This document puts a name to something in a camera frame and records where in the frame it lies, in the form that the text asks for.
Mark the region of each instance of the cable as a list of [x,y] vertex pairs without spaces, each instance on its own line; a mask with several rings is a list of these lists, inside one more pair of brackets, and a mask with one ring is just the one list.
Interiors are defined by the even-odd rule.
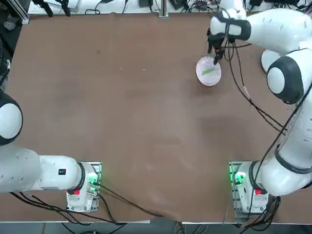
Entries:
[[61,223],[61,225],[63,225],[64,228],[66,228],[70,233],[76,234],[74,231],[70,230],[64,223]]
[[72,216],[72,214],[66,212],[75,222],[71,221],[68,217],[66,217],[65,215],[63,215],[61,212],[59,212],[59,211],[57,210],[59,207],[57,207],[57,206],[51,206],[51,205],[49,205],[49,204],[43,202],[42,200],[40,200],[40,199],[37,198],[36,196],[33,196],[33,198],[37,199],[40,203],[39,203],[39,202],[36,202],[36,201],[34,201],[34,200],[30,199],[30,198],[28,198],[28,197],[25,196],[25,194],[23,194],[22,192],[20,192],[19,194],[21,194],[21,196],[22,196],[24,199],[26,199],[27,201],[29,201],[29,202],[32,202],[32,203],[35,203],[35,204],[38,204],[38,205],[41,205],[41,204],[42,204],[42,205],[45,205],[45,206],[51,208],[53,211],[55,211],[55,212],[57,212],[58,214],[60,214],[61,216],[63,216],[63,217],[64,217],[66,220],[68,220],[70,223],[80,224],[80,225],[82,225],[82,226],[89,226],[89,225],[90,225],[90,223],[89,223],[89,224],[85,224],[85,223],[79,222],[74,216]]
[[[237,55],[237,60],[238,60],[238,65],[239,65],[239,73],[240,73],[240,78],[241,78],[241,82],[242,82],[242,85],[245,89],[245,92],[249,98],[249,100],[251,101],[250,99],[250,96],[248,94],[248,91],[247,91],[247,88],[245,86],[245,83],[244,83],[244,79],[243,79],[243,73],[242,73],[242,66],[241,66],[241,62],[240,62],[240,57],[239,57],[239,53],[238,53],[238,50],[237,50],[237,47],[236,47],[236,43],[234,42],[233,43],[234,47],[235,47],[235,50],[236,50],[236,55]],[[277,123],[280,127],[283,127],[283,125],[281,125],[279,122],[277,122],[274,118],[272,118],[271,116],[269,116],[267,113],[265,113],[264,111],[262,111],[260,108],[256,108],[256,110],[258,111],[258,113],[262,116],[262,118],[271,126],[273,127],[275,130],[279,131],[278,128],[276,128],[271,122],[269,122],[264,116],[262,113],[264,113],[266,116],[268,116],[269,118],[271,118],[275,123]]]
[[[51,209],[50,207],[47,207],[47,206],[44,206],[44,205],[38,205],[38,204],[34,204],[32,202],[29,202],[23,198],[21,198],[20,196],[18,196],[17,194],[15,193],[10,193],[11,195],[13,195],[15,198],[17,198],[18,200],[28,204],[28,205],[31,205],[31,206],[35,206],[35,207],[39,207],[39,208],[42,208],[42,209],[45,209],[45,210],[48,210],[48,211],[55,211],[55,209]],[[61,209],[61,208],[57,208],[57,211],[59,212],[65,212],[65,213],[75,213],[75,214],[78,214],[78,215],[82,215],[82,216],[86,216],[86,217],[89,217],[89,218],[94,218],[94,219],[97,219],[97,220],[101,220],[101,221],[104,221],[104,222],[109,222],[109,223],[113,223],[112,221],[109,221],[107,219],[104,219],[104,218],[100,218],[100,217],[96,217],[96,216],[92,216],[92,215],[89,215],[89,214],[85,214],[85,213],[81,213],[81,212],[76,212],[76,211],[70,211],[70,210],[64,210],[64,209]]]
[[[275,130],[279,131],[279,129],[277,129],[271,122],[269,122],[269,121],[265,118],[264,115],[266,115],[268,118],[270,118],[271,120],[273,120],[273,121],[274,121],[275,123],[277,123],[280,127],[283,127],[283,125],[280,124],[280,123],[279,123],[277,120],[275,120],[272,116],[270,116],[269,114],[267,114],[265,111],[263,111],[263,110],[260,109],[257,105],[254,104],[254,102],[251,100],[251,98],[250,98],[250,96],[249,96],[249,94],[248,94],[248,91],[247,91],[247,89],[246,89],[245,86],[244,86],[244,89],[245,89],[245,92],[246,92],[246,94],[247,94],[248,96],[247,96],[246,94],[244,94],[243,91],[240,89],[240,87],[239,87],[239,85],[238,85],[238,83],[237,83],[237,81],[236,81],[236,78],[235,78],[235,75],[234,75],[234,72],[233,72],[232,63],[231,63],[231,62],[232,62],[232,58],[233,58],[233,54],[234,54],[235,45],[236,45],[235,42],[233,43],[233,46],[232,46],[232,47],[230,47],[230,46],[228,45],[228,56],[229,56],[229,58],[226,58],[226,56],[225,56],[226,54],[224,55],[224,58],[225,58],[226,61],[229,62],[230,70],[231,70],[231,73],[232,73],[232,77],[233,77],[233,80],[234,80],[234,82],[235,82],[235,85],[236,85],[237,89],[239,90],[239,92],[241,93],[241,95],[250,103],[250,105],[252,105],[252,106],[257,110],[257,112],[260,114],[260,116],[261,116],[267,123],[269,123]],[[235,50],[236,50],[236,55],[237,55],[237,59],[238,59],[238,64],[239,64],[239,70],[240,70],[241,80],[243,81],[243,75],[242,75],[242,69],[241,69],[241,62],[240,62],[238,50],[237,50],[237,49],[235,49]]]
[[204,228],[204,230],[203,230],[201,233],[199,233],[199,234],[203,234],[207,229],[208,229],[208,224],[207,224],[207,226]]
[[181,224],[180,222],[178,222],[178,225],[180,226],[180,230],[182,230],[183,234],[185,234],[185,231],[184,231],[184,229],[183,229],[183,227],[182,227],[182,224]]
[[94,9],[87,9],[87,10],[85,10],[84,14],[86,15],[88,11],[94,11],[94,13],[95,13],[96,15],[100,15],[101,12],[100,12],[99,10],[97,10],[97,7],[98,7],[98,5],[100,5],[101,3],[103,3],[103,1],[99,1]]
[[161,12],[161,10],[160,10],[160,7],[159,7],[159,5],[158,5],[157,0],[155,0],[155,3],[156,3],[156,6],[157,6],[158,11],[159,11],[159,12]]
[[123,7],[122,14],[124,14],[124,13],[125,13],[127,3],[128,3],[128,0],[125,0],[125,6]]
[[[266,211],[271,207],[271,205],[274,203],[274,201],[275,201],[275,206],[274,206],[274,209],[273,209],[273,211],[272,211],[272,214],[269,216],[269,218],[265,219],[265,216],[266,216],[267,213],[268,213],[268,212],[266,212]],[[274,218],[274,215],[275,215],[277,209],[279,208],[280,202],[281,202],[281,197],[280,197],[280,196],[274,197],[273,200],[272,200],[272,202],[270,203],[270,205],[267,206],[267,208],[258,216],[258,218],[257,218],[253,223],[251,223],[251,224],[245,226],[245,227],[244,227],[244,230],[241,231],[239,234],[244,233],[244,232],[247,231],[249,228],[251,228],[251,229],[253,229],[253,230],[255,230],[255,231],[259,231],[259,232],[268,229],[268,227],[269,227],[269,226],[271,225],[271,223],[272,223],[272,220],[273,220],[273,218]],[[259,219],[263,214],[264,214],[265,216],[262,218],[261,221],[257,222],[258,219]],[[254,228],[255,226],[261,226],[261,225],[264,225],[264,224],[267,224],[267,223],[268,223],[268,225],[267,225],[265,228],[263,228],[263,229],[255,229],[255,228]]]
[[214,2],[216,3],[217,10],[219,10],[219,4],[216,2],[216,0],[214,0]]
[[108,204],[107,204],[105,198],[104,198],[101,194],[97,194],[97,195],[98,195],[98,197],[104,202],[105,207],[106,207],[106,210],[107,210],[107,213],[108,213],[108,216],[109,216],[109,218],[111,219],[111,221],[112,221],[114,224],[116,224],[116,225],[123,225],[123,223],[118,223],[118,222],[113,218],[112,213],[111,213],[111,211],[110,211],[110,209],[109,209],[109,207],[108,207]]
[[95,230],[94,231],[88,230],[88,231],[84,231],[84,232],[82,232],[80,234],[102,234],[102,233],[100,233],[98,231],[95,231]]
[[199,226],[192,232],[192,234],[196,234],[197,233],[197,231],[199,230],[199,228],[201,227],[202,225],[201,224],[199,224]]
[[[115,232],[117,232],[119,229],[121,229],[121,228],[123,228],[124,226],[126,226],[126,223],[124,223],[122,226],[120,226],[120,227],[118,227],[118,228],[116,228],[115,230],[112,230],[110,233],[108,233],[108,234],[113,234],[113,233],[115,233]],[[82,232],[82,233],[80,233],[80,234],[102,234],[102,233],[100,233],[100,232],[98,232],[98,231],[91,231],[91,230],[89,230],[89,231],[84,231],[84,232]]]
[[125,223],[125,224],[123,224],[122,226],[116,228],[115,230],[111,231],[111,232],[108,233],[108,234],[113,234],[113,233],[117,232],[119,229],[123,228],[123,227],[126,226],[126,225],[127,225],[127,224]]
[[131,202],[131,201],[125,199],[124,197],[122,197],[121,195],[115,193],[113,190],[111,190],[111,189],[105,187],[104,185],[101,185],[101,184],[96,183],[96,182],[93,183],[93,184],[94,184],[94,185],[97,185],[97,186],[100,186],[100,187],[102,187],[102,188],[104,188],[104,189],[106,189],[107,191],[109,191],[110,193],[112,193],[112,194],[114,194],[115,196],[119,197],[119,198],[122,199],[123,201],[127,202],[128,204],[130,204],[130,205],[132,205],[132,206],[138,208],[139,210],[141,210],[141,211],[143,211],[143,212],[145,212],[145,213],[147,213],[147,214],[149,214],[149,215],[153,215],[153,216],[155,216],[155,217],[163,217],[163,216],[160,215],[160,214],[156,214],[156,213],[150,212],[150,211],[148,211],[148,210],[146,210],[146,209],[144,209],[144,208],[142,208],[142,207],[136,205],[135,203],[133,203],[133,202]]

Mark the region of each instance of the brown table surface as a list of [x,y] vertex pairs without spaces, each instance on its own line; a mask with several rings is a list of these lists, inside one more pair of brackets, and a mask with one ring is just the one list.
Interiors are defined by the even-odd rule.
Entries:
[[[242,98],[228,63],[215,87],[195,65],[206,50],[206,14],[32,18],[22,28],[7,93],[21,106],[15,144],[38,154],[102,161],[102,182],[142,207],[193,222],[223,222],[230,160],[262,158],[276,136]],[[249,93],[284,122],[291,107],[269,91],[263,49],[239,49]],[[238,78],[237,59],[234,69]],[[38,192],[65,207],[65,192]],[[311,222],[312,190],[282,197],[275,221]],[[152,217],[107,196],[117,220]],[[63,220],[1,194],[2,221]],[[107,217],[104,207],[97,215]],[[235,222],[229,210],[227,222]]]

